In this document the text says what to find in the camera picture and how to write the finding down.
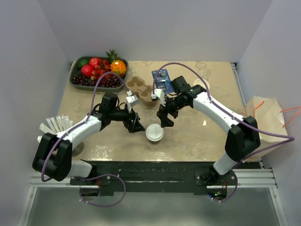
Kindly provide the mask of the black paper coffee cup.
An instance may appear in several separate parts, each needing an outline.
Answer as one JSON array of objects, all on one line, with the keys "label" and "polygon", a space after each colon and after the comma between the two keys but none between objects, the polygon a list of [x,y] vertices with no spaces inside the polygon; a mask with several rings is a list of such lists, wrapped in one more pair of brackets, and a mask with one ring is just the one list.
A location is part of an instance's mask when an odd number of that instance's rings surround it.
[{"label": "black paper coffee cup", "polygon": [[151,139],[149,139],[148,141],[149,141],[151,144],[156,145],[156,144],[160,143],[161,139],[159,139],[159,140],[151,140]]}]

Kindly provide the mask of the pulp cup carrier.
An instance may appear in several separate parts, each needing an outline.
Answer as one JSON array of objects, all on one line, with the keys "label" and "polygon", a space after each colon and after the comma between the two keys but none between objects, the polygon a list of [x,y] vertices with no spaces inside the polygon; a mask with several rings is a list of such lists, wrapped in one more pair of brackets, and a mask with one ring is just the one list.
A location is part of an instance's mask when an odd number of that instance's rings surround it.
[{"label": "pulp cup carrier", "polygon": [[156,105],[156,102],[151,99],[152,86],[147,85],[143,79],[138,76],[131,77],[126,81],[126,85],[145,106],[154,107]]}]

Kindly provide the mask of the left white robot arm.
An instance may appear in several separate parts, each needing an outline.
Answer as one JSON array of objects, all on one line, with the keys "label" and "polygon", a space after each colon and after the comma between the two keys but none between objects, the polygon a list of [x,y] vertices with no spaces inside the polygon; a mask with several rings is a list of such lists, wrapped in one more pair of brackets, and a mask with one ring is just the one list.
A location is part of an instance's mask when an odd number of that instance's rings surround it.
[{"label": "left white robot arm", "polygon": [[133,106],[139,99],[127,93],[125,107],[119,106],[118,95],[105,93],[100,103],[92,105],[90,112],[79,123],[63,132],[45,133],[38,146],[32,167],[41,173],[42,182],[62,181],[66,177],[81,178],[87,185],[97,181],[97,172],[92,164],[80,160],[73,161],[72,153],[87,138],[102,131],[113,121],[120,121],[129,133],[144,131],[138,113]]}]

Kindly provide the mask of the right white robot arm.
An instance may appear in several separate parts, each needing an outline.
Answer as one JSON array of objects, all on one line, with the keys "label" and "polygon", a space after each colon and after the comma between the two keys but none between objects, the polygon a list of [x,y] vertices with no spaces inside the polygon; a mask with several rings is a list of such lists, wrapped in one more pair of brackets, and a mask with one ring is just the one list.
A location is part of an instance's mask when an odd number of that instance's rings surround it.
[{"label": "right white robot arm", "polygon": [[189,106],[205,114],[226,132],[225,154],[200,176],[207,185],[220,185],[237,163],[260,146],[257,121],[252,116],[244,117],[218,105],[208,90],[200,85],[191,86],[183,76],[171,81],[171,87],[174,97],[166,97],[161,89],[151,93],[153,101],[160,101],[157,116],[161,127],[172,127],[174,122],[168,115],[177,118],[179,110]]}]

